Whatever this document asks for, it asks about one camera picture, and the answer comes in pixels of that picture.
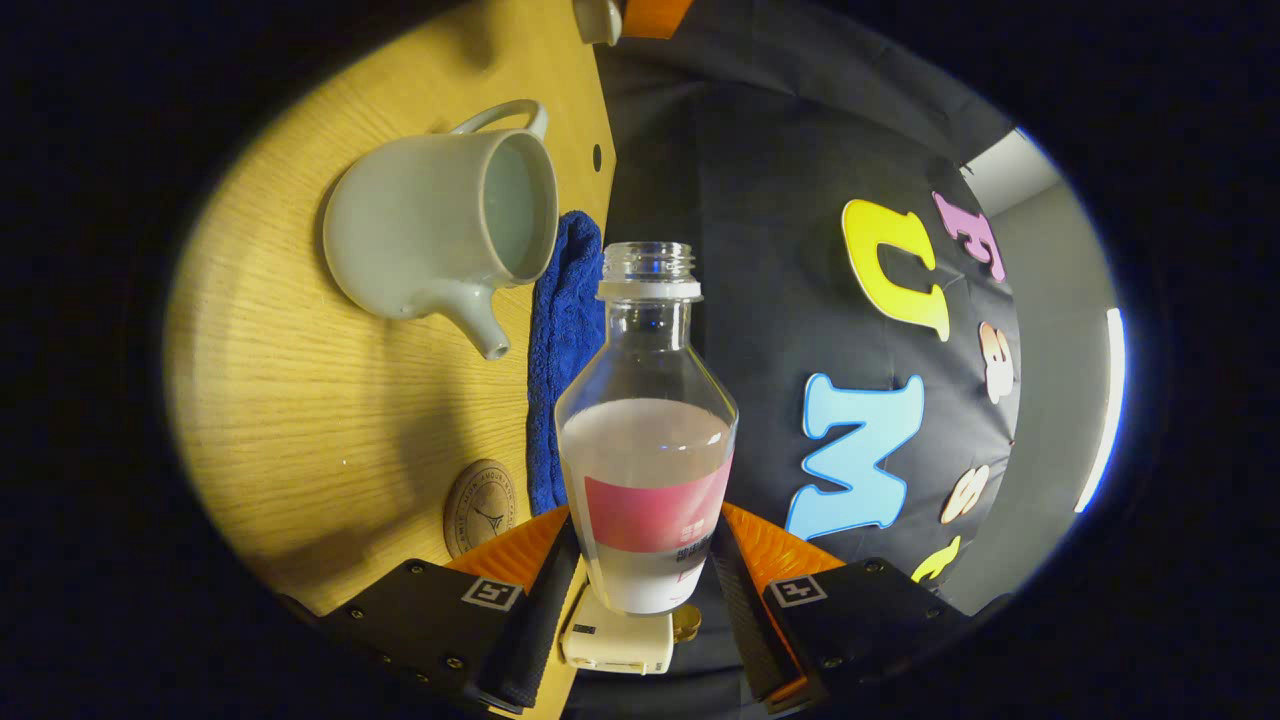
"white ceramic pitcher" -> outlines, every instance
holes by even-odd
[[[522,129],[476,132],[522,113]],[[325,259],[338,286],[384,318],[442,313],[485,359],[506,355],[493,291],[536,281],[556,245],[545,135],[543,104],[513,100],[361,158],[325,210]]]

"wooden table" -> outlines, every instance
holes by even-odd
[[[489,363],[444,318],[390,322],[356,307],[320,238],[328,192],[356,159],[516,97],[550,113],[561,211],[585,210],[603,228],[613,142],[572,3],[493,0],[404,33],[288,108],[191,229],[164,343],[179,450],[244,562],[316,614],[407,557],[447,562],[444,498],[474,460],[511,470],[529,518],[532,286],[494,297],[512,346]],[[572,669],[556,664],[532,716],[563,706]]]

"pink label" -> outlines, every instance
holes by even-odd
[[[705,478],[667,488],[625,488],[585,478],[595,542],[627,552],[667,552],[716,528],[732,455]]]

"glass bottle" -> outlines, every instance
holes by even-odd
[[[556,404],[570,512],[605,607],[658,615],[692,593],[733,457],[737,406],[689,343],[691,249],[604,249],[604,346]]]

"orange object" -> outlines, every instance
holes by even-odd
[[[753,515],[736,505],[726,502],[722,511],[730,529],[733,530],[733,539],[737,541],[742,561],[746,564],[746,571],[751,575],[751,584],[755,585],[758,594],[763,596],[764,588],[773,580],[812,575],[823,570],[835,570],[845,565],[835,555],[792,536],[773,523]],[[786,635],[782,634],[778,621],[769,612],[768,605],[764,606],[764,611],[769,615],[773,632],[778,634],[782,644],[787,648],[787,655],[791,656],[791,661],[795,662],[796,671],[799,673],[800,661],[796,659],[795,651],[791,650]],[[803,692],[808,684],[809,680],[801,674],[799,679],[769,693],[767,700],[769,702],[781,702]]]
[[[630,0],[622,17],[622,37],[671,40],[694,0]]]
[[[454,557],[445,568],[524,585],[525,592],[530,593],[567,516],[568,506],[562,505],[477,544]]]

